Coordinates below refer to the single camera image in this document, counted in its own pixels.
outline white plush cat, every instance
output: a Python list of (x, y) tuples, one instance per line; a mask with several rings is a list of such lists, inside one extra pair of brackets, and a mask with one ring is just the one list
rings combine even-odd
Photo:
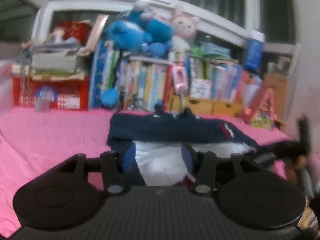
[(196, 34), (199, 18), (183, 13), (182, 5), (178, 4), (174, 16), (170, 18), (170, 22), (174, 31), (172, 51), (180, 53), (189, 51), (191, 48), (185, 39), (192, 38)]

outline blue sticker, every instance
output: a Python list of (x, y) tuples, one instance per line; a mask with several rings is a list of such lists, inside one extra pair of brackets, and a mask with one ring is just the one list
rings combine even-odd
[(54, 102), (57, 100), (58, 93), (52, 86), (44, 85), (37, 90), (36, 97), (50, 98)]

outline red basket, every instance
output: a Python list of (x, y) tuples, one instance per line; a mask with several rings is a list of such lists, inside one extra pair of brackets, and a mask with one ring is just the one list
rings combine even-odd
[(20, 77), (13, 77), (13, 103), (15, 106), (35, 107), (36, 92), (43, 85), (49, 85), (57, 91), (57, 100), (51, 108), (86, 110), (88, 102), (89, 77), (84, 80), (34, 81), (25, 80), (25, 92), (20, 94)]

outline plush toy ear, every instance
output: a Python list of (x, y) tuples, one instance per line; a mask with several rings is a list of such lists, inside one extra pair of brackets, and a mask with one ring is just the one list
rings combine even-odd
[(200, 22), (200, 19), (197, 16), (193, 16), (191, 19), (196, 23), (196, 25)]
[(183, 10), (183, 4), (177, 3), (176, 8), (174, 9), (174, 15), (182, 13)]
[(126, 33), (128, 31), (127, 25), (123, 21), (115, 22), (115, 31), (120, 33)]
[(144, 1), (137, 1), (134, 3), (133, 5), (133, 10), (136, 11), (136, 12), (140, 12), (146, 8), (149, 7), (149, 4), (147, 2), (144, 2)]
[(152, 36), (149, 34), (149, 33), (144, 33), (143, 35), (143, 40), (146, 42), (146, 43), (151, 43), (153, 41), (153, 38)]
[(141, 19), (142, 21), (145, 21), (145, 22), (150, 21), (150, 19), (151, 19), (152, 17), (153, 17), (153, 13), (151, 13), (151, 12), (142, 13), (142, 14), (140, 15), (140, 19)]

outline stack of books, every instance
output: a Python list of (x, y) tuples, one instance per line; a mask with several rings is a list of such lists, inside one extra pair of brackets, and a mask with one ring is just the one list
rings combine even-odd
[(211, 81), (211, 99), (225, 100), (230, 102), (238, 101), (244, 85), (249, 79), (249, 73), (241, 65), (233, 62), (213, 64), (210, 61), (190, 58), (191, 87), (192, 80), (198, 79)]
[(100, 108), (100, 96), (113, 87), (119, 57), (120, 52), (113, 49), (111, 41), (99, 41), (91, 65), (88, 109)]
[(122, 110), (154, 111), (163, 105), (164, 95), (169, 94), (172, 72), (169, 63), (147, 57), (123, 59), (116, 88), (124, 92)]

